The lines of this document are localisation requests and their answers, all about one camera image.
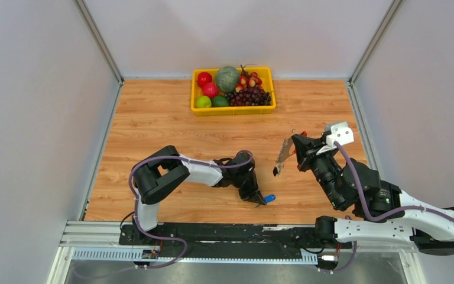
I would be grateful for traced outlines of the metal key organizer with rings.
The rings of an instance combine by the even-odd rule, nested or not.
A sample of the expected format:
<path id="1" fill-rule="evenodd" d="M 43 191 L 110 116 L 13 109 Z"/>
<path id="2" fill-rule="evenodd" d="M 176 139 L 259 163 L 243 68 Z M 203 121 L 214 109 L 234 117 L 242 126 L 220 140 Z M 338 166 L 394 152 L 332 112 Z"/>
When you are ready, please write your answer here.
<path id="1" fill-rule="evenodd" d="M 291 135 L 288 138 L 284 139 L 281 149 L 278 153 L 278 157 L 275 161 L 273 176 L 279 176 L 284 167 L 284 162 L 296 153 L 296 150 L 294 149 L 294 143 L 291 139 L 291 137 L 295 134 L 297 134 L 297 132 L 295 129 L 293 129 Z"/>

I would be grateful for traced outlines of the light green lime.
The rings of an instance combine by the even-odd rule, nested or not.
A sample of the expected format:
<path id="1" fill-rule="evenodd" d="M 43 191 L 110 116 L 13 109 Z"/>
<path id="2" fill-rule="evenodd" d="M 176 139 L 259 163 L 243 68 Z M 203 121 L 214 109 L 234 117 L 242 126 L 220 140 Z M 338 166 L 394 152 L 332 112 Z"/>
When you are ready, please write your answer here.
<path id="1" fill-rule="evenodd" d="M 211 108 L 212 107 L 212 100 L 205 95 L 198 96 L 197 99 L 195 100 L 195 106 L 196 108 Z"/>

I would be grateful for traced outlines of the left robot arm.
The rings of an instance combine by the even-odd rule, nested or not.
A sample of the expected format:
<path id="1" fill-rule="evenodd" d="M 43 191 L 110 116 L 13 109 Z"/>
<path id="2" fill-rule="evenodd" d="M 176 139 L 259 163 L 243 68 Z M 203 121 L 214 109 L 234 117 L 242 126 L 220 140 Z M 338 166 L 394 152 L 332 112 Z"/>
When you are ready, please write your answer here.
<path id="1" fill-rule="evenodd" d="M 138 162 L 129 174 L 128 185 L 135 196 L 134 237 L 141 244 L 149 245 L 156 240 L 160 202 L 182 183 L 213 188 L 233 186 L 242 201 L 257 206 L 275 201 L 275 195 L 262 195 L 250 151 L 241 150 L 233 158 L 204 161 L 180 154 L 174 146 L 166 146 Z"/>

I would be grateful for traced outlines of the dark green avocado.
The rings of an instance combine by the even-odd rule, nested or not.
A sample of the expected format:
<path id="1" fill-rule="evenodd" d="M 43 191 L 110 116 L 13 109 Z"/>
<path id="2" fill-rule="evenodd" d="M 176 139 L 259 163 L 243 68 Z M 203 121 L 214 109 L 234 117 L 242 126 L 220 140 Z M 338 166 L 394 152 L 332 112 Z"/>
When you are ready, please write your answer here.
<path id="1" fill-rule="evenodd" d="M 215 96 L 211 99 L 212 107 L 214 108 L 222 108 L 222 107 L 229 107 L 230 106 L 230 101 L 227 97 L 225 96 Z"/>

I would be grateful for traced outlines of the dark purple grape bunch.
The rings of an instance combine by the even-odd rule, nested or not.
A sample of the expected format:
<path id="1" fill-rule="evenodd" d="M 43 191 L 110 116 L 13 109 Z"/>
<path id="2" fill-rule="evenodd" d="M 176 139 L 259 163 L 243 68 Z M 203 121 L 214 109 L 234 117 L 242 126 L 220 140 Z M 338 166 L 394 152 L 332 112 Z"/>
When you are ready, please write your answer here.
<path id="1" fill-rule="evenodd" d="M 231 107 L 261 107 L 273 105 L 275 99 L 272 93 L 265 91 L 263 88 L 253 87 L 241 89 L 239 92 L 230 92 L 223 94 Z"/>

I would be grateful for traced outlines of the pink red apple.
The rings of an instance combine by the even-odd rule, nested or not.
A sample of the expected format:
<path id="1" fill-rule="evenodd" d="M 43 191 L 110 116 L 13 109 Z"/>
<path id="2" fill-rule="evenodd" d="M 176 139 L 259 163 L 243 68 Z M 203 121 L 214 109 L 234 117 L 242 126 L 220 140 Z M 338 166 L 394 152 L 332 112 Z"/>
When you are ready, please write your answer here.
<path id="1" fill-rule="evenodd" d="M 219 89 L 217 88 L 215 83 L 209 82 L 202 87 L 202 94 L 210 99 L 213 99 L 214 97 L 219 95 Z"/>

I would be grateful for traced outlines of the green melon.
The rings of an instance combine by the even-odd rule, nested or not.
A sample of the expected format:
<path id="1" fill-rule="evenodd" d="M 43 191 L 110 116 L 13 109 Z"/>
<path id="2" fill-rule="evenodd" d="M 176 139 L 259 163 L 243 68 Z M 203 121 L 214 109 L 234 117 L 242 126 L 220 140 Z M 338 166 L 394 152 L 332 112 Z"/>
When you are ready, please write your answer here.
<path id="1" fill-rule="evenodd" d="M 218 89 L 224 93 L 233 92 L 239 82 L 240 72 L 232 66 L 220 68 L 215 76 L 215 83 Z"/>

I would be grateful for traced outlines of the yellow plastic fruit tray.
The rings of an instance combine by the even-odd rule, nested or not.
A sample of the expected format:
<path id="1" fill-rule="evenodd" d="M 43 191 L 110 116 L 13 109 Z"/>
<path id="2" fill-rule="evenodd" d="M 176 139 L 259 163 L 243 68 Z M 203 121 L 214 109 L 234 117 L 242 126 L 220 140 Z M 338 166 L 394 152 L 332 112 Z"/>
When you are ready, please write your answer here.
<path id="1" fill-rule="evenodd" d="M 257 106 L 225 106 L 225 107 L 210 107 L 210 108 L 199 108 L 197 106 L 197 99 L 203 95 L 202 91 L 197 84 L 199 73 L 207 72 L 212 75 L 215 79 L 219 69 L 196 69 L 193 71 L 193 83 L 190 93 L 190 109 L 196 116 L 215 116 L 215 115 L 245 115 L 245 114 L 270 114 L 277 106 L 274 93 L 274 84 L 272 72 L 269 67 L 249 67 L 247 71 L 257 72 L 261 79 L 261 87 L 269 92 L 269 105 L 257 105 Z"/>

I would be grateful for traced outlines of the key with blue tag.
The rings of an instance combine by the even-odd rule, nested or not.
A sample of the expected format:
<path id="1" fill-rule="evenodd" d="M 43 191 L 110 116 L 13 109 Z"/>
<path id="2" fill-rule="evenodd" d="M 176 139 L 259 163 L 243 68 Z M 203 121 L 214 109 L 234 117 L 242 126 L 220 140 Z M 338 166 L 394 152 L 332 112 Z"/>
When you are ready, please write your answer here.
<path id="1" fill-rule="evenodd" d="M 275 200 L 276 200 L 275 195 L 267 195 L 267 196 L 263 197 L 262 202 L 260 204 L 258 204 L 256 206 L 256 208 L 259 208 L 261 206 L 266 206 L 267 204 L 269 204 L 270 202 L 273 202 Z"/>

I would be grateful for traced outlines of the red cherry cluster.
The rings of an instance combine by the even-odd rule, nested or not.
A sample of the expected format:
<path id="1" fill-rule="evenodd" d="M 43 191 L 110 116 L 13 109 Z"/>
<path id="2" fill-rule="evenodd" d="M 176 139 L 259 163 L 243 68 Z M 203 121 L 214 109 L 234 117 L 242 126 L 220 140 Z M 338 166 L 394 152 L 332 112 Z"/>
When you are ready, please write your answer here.
<path id="1" fill-rule="evenodd" d="M 238 79 L 238 84 L 235 87 L 235 92 L 239 93 L 244 89 L 257 88 L 262 85 L 262 80 L 258 77 L 257 72 L 249 72 L 246 70 L 247 65 L 240 65 L 240 77 Z"/>

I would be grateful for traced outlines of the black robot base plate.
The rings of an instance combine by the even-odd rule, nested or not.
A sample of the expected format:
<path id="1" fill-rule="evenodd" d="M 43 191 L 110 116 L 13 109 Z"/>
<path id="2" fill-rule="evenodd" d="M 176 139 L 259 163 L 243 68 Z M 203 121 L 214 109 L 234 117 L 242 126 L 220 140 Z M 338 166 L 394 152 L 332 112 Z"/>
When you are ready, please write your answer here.
<path id="1" fill-rule="evenodd" d="M 321 244 L 312 225 L 215 224 L 165 222 L 144 235 L 135 224 L 120 225 L 122 246 L 149 246 L 159 256 L 268 257 L 295 259 L 305 252 L 336 250 Z"/>

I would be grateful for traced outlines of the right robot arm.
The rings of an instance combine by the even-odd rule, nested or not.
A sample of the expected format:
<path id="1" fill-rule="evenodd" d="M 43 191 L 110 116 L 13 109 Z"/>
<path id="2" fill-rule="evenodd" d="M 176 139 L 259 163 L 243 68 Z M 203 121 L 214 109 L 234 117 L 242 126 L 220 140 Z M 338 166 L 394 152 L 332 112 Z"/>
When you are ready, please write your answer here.
<path id="1" fill-rule="evenodd" d="M 350 158 L 337 137 L 293 134 L 298 170 L 311 171 L 333 209 L 352 208 L 356 221 L 322 216 L 316 219 L 315 242 L 378 241 L 414 245 L 432 256 L 454 255 L 454 206 L 437 208 L 419 201 L 377 170 Z"/>

